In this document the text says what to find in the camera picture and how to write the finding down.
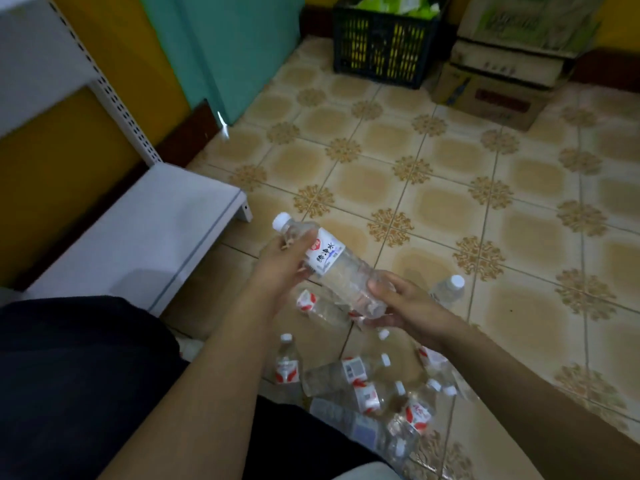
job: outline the black pants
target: black pants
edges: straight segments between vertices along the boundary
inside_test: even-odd
[[[96,478],[187,366],[164,325],[124,299],[0,308],[0,478]],[[258,397],[243,478],[328,480],[379,460],[299,407]]]

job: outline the forearm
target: forearm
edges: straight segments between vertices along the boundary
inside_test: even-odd
[[[445,355],[546,480],[637,478],[640,445],[455,320]]]
[[[273,309],[242,291],[101,479],[242,476]]]

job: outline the hand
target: hand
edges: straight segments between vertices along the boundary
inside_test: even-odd
[[[421,345],[443,353],[446,338],[451,336],[456,327],[466,324],[411,281],[390,271],[379,273],[395,286],[396,291],[387,288],[382,282],[369,281],[369,290],[373,296],[384,301],[389,308],[387,315],[377,320],[367,319],[365,323],[374,327],[402,328]]]
[[[277,312],[292,288],[312,273],[304,265],[306,251],[315,243],[317,231],[310,230],[289,247],[283,236],[274,237],[260,252],[247,287],[267,300]]]

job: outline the cardboard box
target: cardboard box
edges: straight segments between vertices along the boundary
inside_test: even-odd
[[[474,116],[528,130],[554,92],[497,79],[445,63],[431,99]]]
[[[451,62],[489,75],[523,80],[553,88],[563,75],[564,61],[556,57],[525,54],[506,48],[487,47],[458,40],[451,50]]]
[[[604,0],[471,0],[458,36],[575,58],[589,47]]]

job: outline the black plastic crate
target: black plastic crate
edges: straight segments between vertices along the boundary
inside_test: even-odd
[[[432,20],[353,8],[359,1],[333,7],[334,71],[419,88],[448,0],[429,0],[440,5]]]

